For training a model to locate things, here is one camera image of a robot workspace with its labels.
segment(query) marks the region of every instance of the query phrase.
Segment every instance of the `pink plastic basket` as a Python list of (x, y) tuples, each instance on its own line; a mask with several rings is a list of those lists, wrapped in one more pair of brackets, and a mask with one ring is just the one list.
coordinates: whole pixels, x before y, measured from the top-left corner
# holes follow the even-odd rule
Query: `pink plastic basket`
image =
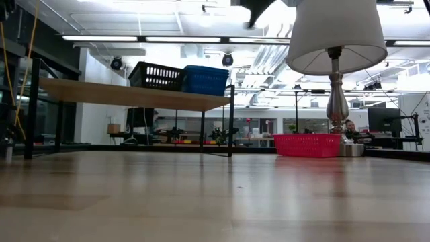
[(339, 155), (339, 134), (279, 134), (273, 137), (279, 155), (317, 158)]

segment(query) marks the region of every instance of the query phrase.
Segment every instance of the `cable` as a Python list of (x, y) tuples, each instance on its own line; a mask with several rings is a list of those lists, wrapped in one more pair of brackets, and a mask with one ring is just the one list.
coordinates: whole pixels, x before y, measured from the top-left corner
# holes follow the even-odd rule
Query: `cable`
[[(3, 22), (0, 22), (0, 29), (1, 29), (1, 40), (3, 41), (3, 55), (5, 56), (5, 68), (6, 68), (6, 76), (7, 76), (7, 82), (9, 83), (9, 90), (11, 92), (11, 100), (13, 106), (15, 106), (15, 96), (13, 94), (13, 87), (11, 82), (11, 75), (9, 72), (9, 64), (7, 62), (7, 51), (6, 51), (6, 41), (5, 41), (5, 30), (3, 27)], [(19, 120), (19, 109), (17, 109), (17, 112), (15, 113), (15, 124), (18, 123), (19, 129), (21, 130), (22, 137), (24, 140), (26, 139), (26, 134), (24, 132), (24, 129), (22, 128), (21, 121)]]
[(405, 131), (407, 134), (409, 134), (409, 135), (413, 135), (411, 132), (409, 132), (408, 128), (407, 128), (406, 126), (404, 126), (403, 124), (402, 124), (402, 127), (404, 128), (404, 131)]
[(423, 101), (424, 97), (428, 94), (428, 91), (426, 91), (423, 95), (423, 97), (421, 98), (421, 100), (419, 100), (419, 102), (417, 103), (417, 105), (415, 106), (414, 110), (412, 110), (410, 116), (412, 116), (412, 114), (414, 113), (414, 111), (418, 108), (418, 106), (421, 104), (421, 102)]
[[(368, 70), (364, 70), (367, 74), (368, 74), (368, 76), (370, 77), (370, 79), (372, 80), (372, 81), (374, 81), (374, 82), (376, 82), (375, 81), (375, 79), (369, 74), (369, 72), (368, 72)], [(381, 91), (385, 94), (385, 96), (387, 96), (388, 97), (388, 99), (402, 112), (402, 114), (404, 114), (405, 116), (408, 116), (405, 112), (403, 112), (403, 110), (391, 99), (391, 97), (384, 91), (384, 90), (382, 90), (381, 89)], [(413, 128), (412, 128), (412, 124), (411, 124), (411, 121), (407, 118), (407, 120), (408, 120), (408, 123), (409, 123), (409, 126), (410, 126), (410, 128), (411, 128), (411, 132), (413, 132)], [(418, 149), (418, 145), (417, 145), (417, 143), (415, 142), (415, 148), (416, 149)]]
[[(36, 33), (36, 25), (38, 23), (39, 5), (40, 5), (40, 0), (38, 0), (38, 2), (36, 4), (36, 12), (34, 13), (32, 37), (30, 38), (30, 46), (28, 48), (27, 61), (29, 61), (31, 54), (32, 54), (34, 35)], [(24, 94), (24, 87), (26, 86), (26, 82), (27, 82), (28, 67), (29, 67), (29, 65), (27, 65), (27, 67), (26, 67), (26, 72), (24, 73), (24, 79), (22, 80), (21, 92), (19, 93), (20, 99), (19, 99), (18, 108), (17, 108), (18, 112), (21, 109), (22, 95)], [(17, 120), (18, 120), (18, 115), (15, 117), (15, 125), (16, 125)]]

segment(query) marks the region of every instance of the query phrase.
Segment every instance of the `yellow rope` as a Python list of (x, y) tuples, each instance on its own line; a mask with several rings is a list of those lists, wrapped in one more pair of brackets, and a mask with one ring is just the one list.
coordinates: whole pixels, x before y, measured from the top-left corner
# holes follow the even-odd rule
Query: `yellow rope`
[[(40, 0), (38, 0), (38, 2), (36, 4), (36, 12), (34, 14), (33, 31), (32, 31), (32, 37), (30, 39), (30, 47), (28, 49), (27, 61), (29, 61), (30, 56), (32, 54), (34, 34), (36, 33), (36, 24), (38, 22), (39, 5), (40, 5)], [(29, 67), (29, 65), (27, 65), (27, 67), (26, 67), (26, 72), (24, 73), (24, 79), (22, 80), (21, 92), (19, 93), (20, 99), (18, 102), (18, 111), (19, 111), (19, 109), (21, 109), (22, 95), (24, 94), (24, 87), (26, 86), (26, 82), (27, 82), (28, 67)], [(17, 123), (17, 120), (18, 120), (18, 115), (15, 117), (15, 125)]]
[[(5, 56), (5, 68), (6, 68), (6, 76), (7, 76), (7, 82), (9, 83), (9, 90), (11, 92), (11, 99), (12, 104), (15, 105), (15, 96), (13, 95), (13, 87), (11, 82), (11, 74), (9, 72), (9, 63), (7, 62), (7, 51), (6, 51), (6, 41), (5, 41), (5, 30), (3, 27), (3, 22), (0, 22), (0, 28), (1, 28), (1, 40), (3, 41), (3, 55)], [(21, 126), (21, 121), (19, 120), (19, 108), (17, 109), (16, 115), (15, 115), (15, 126), (16, 123), (18, 123), (19, 129), (21, 130), (22, 136), (24, 140), (26, 139), (26, 134), (24, 132), (24, 129)]]

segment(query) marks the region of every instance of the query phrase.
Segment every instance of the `wooden floor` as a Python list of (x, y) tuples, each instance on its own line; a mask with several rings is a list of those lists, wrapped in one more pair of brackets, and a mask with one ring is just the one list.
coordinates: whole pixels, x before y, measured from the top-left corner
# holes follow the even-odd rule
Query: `wooden floor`
[(430, 163), (81, 152), (0, 166), (0, 241), (430, 241)]

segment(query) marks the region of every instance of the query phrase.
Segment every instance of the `white column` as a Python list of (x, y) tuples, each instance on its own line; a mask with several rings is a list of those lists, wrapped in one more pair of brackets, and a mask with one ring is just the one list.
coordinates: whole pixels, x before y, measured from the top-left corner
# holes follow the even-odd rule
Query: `white column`
[(276, 119), (276, 132), (277, 134), (284, 134), (284, 119), (277, 118)]

